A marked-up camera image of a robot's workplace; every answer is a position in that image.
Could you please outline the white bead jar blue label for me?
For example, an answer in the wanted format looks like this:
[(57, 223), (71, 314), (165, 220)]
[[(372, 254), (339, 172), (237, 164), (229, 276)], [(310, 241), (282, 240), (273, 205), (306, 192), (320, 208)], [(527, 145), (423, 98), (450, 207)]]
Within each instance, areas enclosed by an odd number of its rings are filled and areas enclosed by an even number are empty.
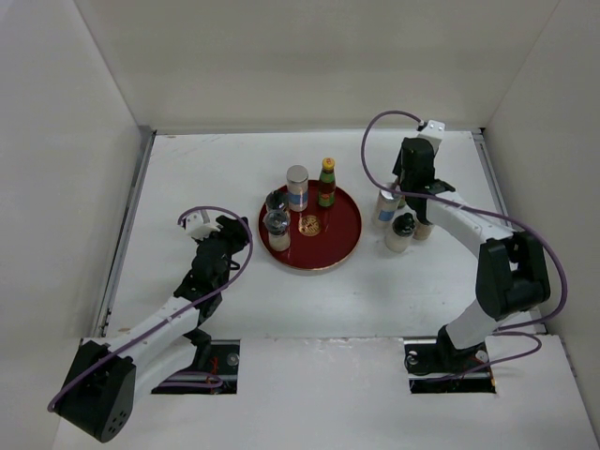
[(401, 198), (399, 188), (391, 183), (379, 190), (371, 218), (371, 222), (376, 228), (384, 229), (392, 223)]

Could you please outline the black-lid seasoning jar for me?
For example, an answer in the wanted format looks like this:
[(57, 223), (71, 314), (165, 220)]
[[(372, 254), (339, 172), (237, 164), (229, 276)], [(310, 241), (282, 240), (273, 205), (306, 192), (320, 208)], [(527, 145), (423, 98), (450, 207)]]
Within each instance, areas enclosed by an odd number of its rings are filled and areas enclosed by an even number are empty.
[(422, 223), (419, 220), (415, 221), (415, 229), (413, 238), (418, 241), (425, 241), (431, 236), (435, 226), (433, 224)]
[(386, 247), (395, 253), (404, 252), (413, 239), (415, 228), (415, 220), (411, 213), (397, 216), (385, 234)]

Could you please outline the glass grinder black top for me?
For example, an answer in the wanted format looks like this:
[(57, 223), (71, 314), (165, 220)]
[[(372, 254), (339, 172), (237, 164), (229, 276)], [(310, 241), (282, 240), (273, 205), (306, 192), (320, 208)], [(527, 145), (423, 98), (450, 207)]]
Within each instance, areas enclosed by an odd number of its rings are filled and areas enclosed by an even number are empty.
[(281, 210), (269, 211), (263, 224), (268, 234), (268, 244), (274, 251), (284, 251), (290, 247), (291, 237), (289, 232), (290, 217)]

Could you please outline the sauce bottle green label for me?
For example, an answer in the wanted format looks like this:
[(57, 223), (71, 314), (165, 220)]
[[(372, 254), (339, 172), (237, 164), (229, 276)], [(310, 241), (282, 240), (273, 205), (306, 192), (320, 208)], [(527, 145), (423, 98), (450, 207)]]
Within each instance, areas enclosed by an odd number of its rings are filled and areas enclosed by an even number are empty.
[(318, 205), (323, 208), (331, 207), (335, 202), (336, 176), (335, 160), (326, 157), (322, 160), (322, 169), (318, 186)]

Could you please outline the silver-lid jar blue label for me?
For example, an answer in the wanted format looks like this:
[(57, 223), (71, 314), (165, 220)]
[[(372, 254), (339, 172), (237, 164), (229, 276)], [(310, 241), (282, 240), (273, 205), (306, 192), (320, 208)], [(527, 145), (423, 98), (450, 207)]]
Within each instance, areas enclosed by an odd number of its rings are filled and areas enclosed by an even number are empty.
[(308, 170), (302, 165), (291, 166), (286, 173), (288, 205), (294, 212), (308, 207)]

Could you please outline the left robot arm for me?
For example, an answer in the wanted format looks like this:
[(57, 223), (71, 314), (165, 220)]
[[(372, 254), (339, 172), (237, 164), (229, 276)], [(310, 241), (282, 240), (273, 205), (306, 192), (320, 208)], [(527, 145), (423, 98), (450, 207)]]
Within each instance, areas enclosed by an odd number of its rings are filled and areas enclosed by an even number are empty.
[(253, 251), (252, 233), (244, 217), (224, 208), (216, 220), (208, 208), (186, 211), (178, 224), (191, 234), (196, 254), (180, 285), (152, 315), (107, 341), (89, 339), (71, 363), (61, 390), (47, 410), (100, 443), (111, 441), (129, 420), (138, 398), (158, 387), (210, 389), (221, 379), (173, 382), (185, 369), (197, 374), (210, 363), (210, 337), (201, 330), (217, 310), (222, 293), (247, 268), (234, 255)]

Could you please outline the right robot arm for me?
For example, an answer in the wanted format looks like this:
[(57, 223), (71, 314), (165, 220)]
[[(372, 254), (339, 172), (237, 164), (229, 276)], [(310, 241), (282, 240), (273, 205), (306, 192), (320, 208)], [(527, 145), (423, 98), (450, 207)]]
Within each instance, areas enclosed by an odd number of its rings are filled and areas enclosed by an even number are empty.
[(434, 158), (429, 141), (406, 138), (393, 174), (417, 223), (446, 230), (477, 258), (475, 299), (436, 339), (437, 364), (453, 371), (507, 319), (547, 301), (550, 286), (539, 239), (462, 206), (455, 188), (435, 177)]

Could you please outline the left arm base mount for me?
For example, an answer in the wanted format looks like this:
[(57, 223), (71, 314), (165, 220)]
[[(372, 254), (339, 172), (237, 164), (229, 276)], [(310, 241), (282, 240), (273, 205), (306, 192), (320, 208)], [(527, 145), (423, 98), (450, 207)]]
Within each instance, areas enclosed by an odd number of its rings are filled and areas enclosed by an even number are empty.
[(191, 364), (154, 388), (153, 395), (235, 395), (237, 393), (241, 342), (213, 340), (198, 329), (185, 335), (195, 346)]

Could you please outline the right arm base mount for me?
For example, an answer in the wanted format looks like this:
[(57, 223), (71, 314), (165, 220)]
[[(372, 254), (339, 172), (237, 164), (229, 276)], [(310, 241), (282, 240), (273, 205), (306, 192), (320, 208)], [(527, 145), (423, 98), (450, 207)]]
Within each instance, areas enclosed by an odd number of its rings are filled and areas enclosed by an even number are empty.
[(433, 339), (404, 342), (404, 367), (412, 394), (495, 394), (485, 343), (443, 360)]

